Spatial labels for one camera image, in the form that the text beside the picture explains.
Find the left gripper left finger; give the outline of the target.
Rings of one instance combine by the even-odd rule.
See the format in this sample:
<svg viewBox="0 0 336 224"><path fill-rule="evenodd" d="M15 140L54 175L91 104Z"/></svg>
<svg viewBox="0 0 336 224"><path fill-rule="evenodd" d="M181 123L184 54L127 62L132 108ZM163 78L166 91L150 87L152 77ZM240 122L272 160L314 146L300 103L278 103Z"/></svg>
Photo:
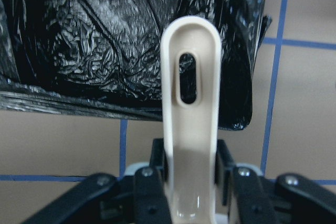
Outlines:
<svg viewBox="0 0 336 224"><path fill-rule="evenodd" d="M90 175L24 223L172 223L166 177L163 139L156 138L148 165L121 179Z"/></svg>

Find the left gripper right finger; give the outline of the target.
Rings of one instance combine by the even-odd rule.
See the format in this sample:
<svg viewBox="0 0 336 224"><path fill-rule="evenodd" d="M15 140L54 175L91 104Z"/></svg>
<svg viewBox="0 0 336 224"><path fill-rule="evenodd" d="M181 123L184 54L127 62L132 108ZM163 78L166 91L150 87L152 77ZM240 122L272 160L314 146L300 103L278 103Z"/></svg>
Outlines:
<svg viewBox="0 0 336 224"><path fill-rule="evenodd" d="M274 181L237 165L224 140L217 141L215 184L228 223L335 223L335 194L295 173Z"/></svg>

